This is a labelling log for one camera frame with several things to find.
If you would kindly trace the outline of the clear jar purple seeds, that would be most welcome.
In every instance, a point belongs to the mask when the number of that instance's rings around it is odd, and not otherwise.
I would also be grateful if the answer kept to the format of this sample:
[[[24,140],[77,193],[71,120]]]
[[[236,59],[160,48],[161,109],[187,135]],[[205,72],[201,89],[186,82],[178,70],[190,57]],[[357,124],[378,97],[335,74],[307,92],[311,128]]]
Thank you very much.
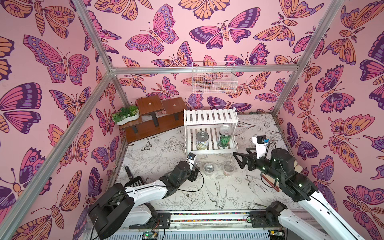
[[[215,172],[215,165],[213,163],[205,163],[203,170],[206,176],[212,176]]]

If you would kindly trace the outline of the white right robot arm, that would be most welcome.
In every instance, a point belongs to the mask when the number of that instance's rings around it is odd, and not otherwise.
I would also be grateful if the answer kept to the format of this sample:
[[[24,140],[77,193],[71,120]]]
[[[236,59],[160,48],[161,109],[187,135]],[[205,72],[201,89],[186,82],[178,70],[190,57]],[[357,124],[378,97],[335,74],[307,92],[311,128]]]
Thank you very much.
[[[279,184],[280,190],[304,208],[323,228],[323,231],[299,218],[279,201],[266,208],[265,221],[294,232],[303,240],[361,240],[363,237],[345,221],[327,202],[315,184],[295,171],[294,158],[285,149],[273,149],[271,157],[258,157],[256,149],[234,153],[241,169],[259,170]]]

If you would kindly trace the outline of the green watermelon seed can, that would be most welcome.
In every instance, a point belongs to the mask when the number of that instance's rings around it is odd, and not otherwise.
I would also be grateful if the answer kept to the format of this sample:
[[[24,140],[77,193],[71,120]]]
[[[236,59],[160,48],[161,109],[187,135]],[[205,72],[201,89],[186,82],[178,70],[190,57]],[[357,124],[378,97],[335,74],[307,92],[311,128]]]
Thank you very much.
[[[225,148],[230,144],[233,129],[230,125],[222,125],[219,128],[218,146]]]

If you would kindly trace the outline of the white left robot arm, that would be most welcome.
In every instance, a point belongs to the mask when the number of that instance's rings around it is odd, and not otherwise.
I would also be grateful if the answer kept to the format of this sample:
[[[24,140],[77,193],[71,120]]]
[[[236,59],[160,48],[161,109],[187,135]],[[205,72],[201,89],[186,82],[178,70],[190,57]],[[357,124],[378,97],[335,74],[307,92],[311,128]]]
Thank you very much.
[[[185,181],[193,182],[199,175],[199,167],[191,161],[181,161],[172,172],[150,184],[113,185],[88,210],[96,237],[105,240],[121,228],[165,231],[169,228],[170,216],[159,214],[151,202],[173,195]]]

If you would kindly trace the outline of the clear jar red seeds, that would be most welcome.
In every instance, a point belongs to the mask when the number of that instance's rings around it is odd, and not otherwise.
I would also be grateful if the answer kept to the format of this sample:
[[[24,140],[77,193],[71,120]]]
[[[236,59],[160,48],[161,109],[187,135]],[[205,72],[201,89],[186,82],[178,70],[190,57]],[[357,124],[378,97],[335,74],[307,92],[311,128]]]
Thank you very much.
[[[227,177],[231,176],[236,171],[235,166],[230,163],[226,162],[223,164],[223,174]]]

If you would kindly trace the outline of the white purple tin can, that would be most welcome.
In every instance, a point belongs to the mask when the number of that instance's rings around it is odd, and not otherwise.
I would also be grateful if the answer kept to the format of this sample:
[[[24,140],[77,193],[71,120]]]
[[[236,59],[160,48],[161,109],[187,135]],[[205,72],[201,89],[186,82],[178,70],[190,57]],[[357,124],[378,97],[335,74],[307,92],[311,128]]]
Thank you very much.
[[[199,151],[208,149],[210,136],[205,131],[199,131],[196,133],[196,147]]]

